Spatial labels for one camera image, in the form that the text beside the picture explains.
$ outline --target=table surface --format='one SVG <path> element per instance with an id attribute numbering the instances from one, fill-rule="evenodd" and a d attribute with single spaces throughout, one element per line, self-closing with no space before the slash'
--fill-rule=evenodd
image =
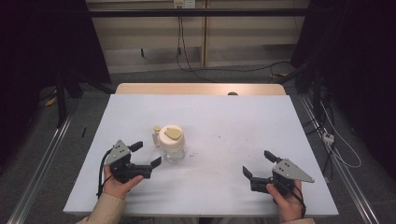
<path id="1" fill-rule="evenodd" d="M 126 198 L 125 216 L 276 216 L 277 207 L 271 196 L 250 191 L 249 181 L 242 174 L 242 166 L 246 166 L 257 177 L 272 175 L 275 164 L 264 158 L 264 150 L 289 158 L 316 179 L 313 184 L 303 184 L 308 216 L 338 214 L 291 100 L 284 91 L 271 96 L 254 93 L 242 96 L 247 92 L 242 89 L 247 90 L 248 84 L 242 84 L 241 89 L 237 88 L 239 84 L 208 84 L 212 93 L 205 91 L 206 94 L 227 94 L 228 91 L 240 94 L 216 96 L 195 94 L 194 88 L 205 84 L 189 84 L 188 88 L 183 84 L 152 84 L 155 92 L 159 91 L 158 85 L 177 94 L 121 94 L 124 91 L 119 89 L 110 97 L 64 208 L 66 213 L 86 216 L 91 212 L 97 200 L 97 168 L 105 152 L 117 140 L 128 146 L 143 141 L 144 147 L 133 153 L 131 161 L 148 164 L 162 155 L 152 142 L 152 128 L 175 123 L 185 133 L 186 157 L 176 164 L 163 160 L 153 170 L 151 179 L 133 188 Z M 175 91 L 175 85 L 184 86 L 183 91 L 188 95 L 180 94 L 181 90 Z M 150 84 L 128 86 L 150 88 Z"/>

